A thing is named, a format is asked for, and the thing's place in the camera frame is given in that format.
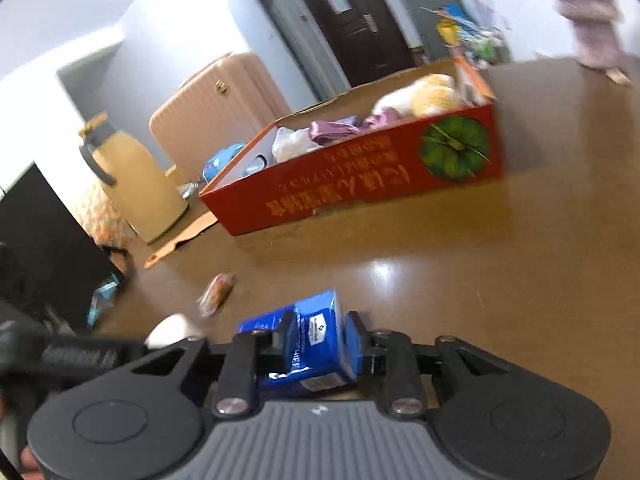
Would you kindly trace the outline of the person's left hand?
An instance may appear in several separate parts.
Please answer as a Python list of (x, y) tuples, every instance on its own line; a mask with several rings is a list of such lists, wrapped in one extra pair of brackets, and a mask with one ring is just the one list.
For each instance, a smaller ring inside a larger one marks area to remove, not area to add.
[(24, 480), (44, 480), (44, 475), (32, 455), (32, 450), (28, 446), (22, 449), (21, 461), (25, 468), (22, 473)]

